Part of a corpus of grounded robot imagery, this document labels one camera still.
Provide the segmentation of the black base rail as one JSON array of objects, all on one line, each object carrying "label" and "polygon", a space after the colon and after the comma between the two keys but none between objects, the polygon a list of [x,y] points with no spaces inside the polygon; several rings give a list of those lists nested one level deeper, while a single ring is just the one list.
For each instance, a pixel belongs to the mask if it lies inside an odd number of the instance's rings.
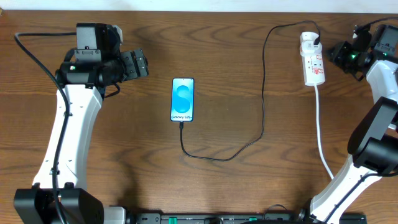
[{"label": "black base rail", "polygon": [[250,215],[233,215],[233,214],[212,214],[212,215],[187,215],[187,214],[171,214],[162,215],[159,213],[138,213],[127,214],[126,223],[135,224],[206,224],[206,223],[223,223],[223,224],[239,224],[239,223],[312,223],[305,221],[297,221],[294,215],[289,212],[283,213],[267,213],[250,214]]}]

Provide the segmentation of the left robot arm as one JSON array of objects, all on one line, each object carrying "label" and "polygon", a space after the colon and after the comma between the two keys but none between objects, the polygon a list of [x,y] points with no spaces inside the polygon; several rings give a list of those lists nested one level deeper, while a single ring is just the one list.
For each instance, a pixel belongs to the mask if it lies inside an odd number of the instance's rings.
[{"label": "left robot arm", "polygon": [[134,223],[124,207],[106,207],[87,191],[87,158],[93,126],[108,86],[146,77],[141,49],[122,52],[116,25],[79,23],[77,46],[50,74],[57,110],[47,152],[32,186],[17,189],[14,208],[24,223]]}]

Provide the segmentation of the white power strip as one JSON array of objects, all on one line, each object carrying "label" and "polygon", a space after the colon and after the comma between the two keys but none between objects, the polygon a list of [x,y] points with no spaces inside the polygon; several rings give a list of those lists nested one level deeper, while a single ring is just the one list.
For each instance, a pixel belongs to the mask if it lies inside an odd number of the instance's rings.
[{"label": "white power strip", "polygon": [[314,45],[311,41],[300,45],[302,56],[303,77],[306,86],[321,85],[325,82],[325,69],[322,56],[322,45]]}]

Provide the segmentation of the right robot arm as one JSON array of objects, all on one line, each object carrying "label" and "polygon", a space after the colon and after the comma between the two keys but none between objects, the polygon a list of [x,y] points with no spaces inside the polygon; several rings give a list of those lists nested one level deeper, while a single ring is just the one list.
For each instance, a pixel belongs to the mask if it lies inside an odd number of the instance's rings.
[{"label": "right robot arm", "polygon": [[337,43],[327,51],[330,62],[345,73],[366,80],[374,105],[348,141],[348,158],[328,186],[314,196],[298,219],[312,223],[339,223],[344,211],[368,186],[397,175],[397,27],[357,26],[353,42]]}]

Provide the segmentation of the white USB charger plug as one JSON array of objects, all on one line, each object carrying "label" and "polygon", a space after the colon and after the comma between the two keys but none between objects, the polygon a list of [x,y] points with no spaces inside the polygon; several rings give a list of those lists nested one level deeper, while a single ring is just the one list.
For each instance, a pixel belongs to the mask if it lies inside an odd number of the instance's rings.
[{"label": "white USB charger plug", "polygon": [[302,32],[300,35],[301,56],[320,54],[321,52],[320,36],[315,32]]}]

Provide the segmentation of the blue Galaxy smartphone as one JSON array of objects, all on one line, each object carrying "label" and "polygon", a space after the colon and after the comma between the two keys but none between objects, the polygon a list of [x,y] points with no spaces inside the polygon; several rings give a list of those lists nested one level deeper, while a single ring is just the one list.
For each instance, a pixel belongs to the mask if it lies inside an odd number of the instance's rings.
[{"label": "blue Galaxy smartphone", "polygon": [[194,91],[195,80],[193,78],[174,78],[172,80],[171,121],[193,121]]}]

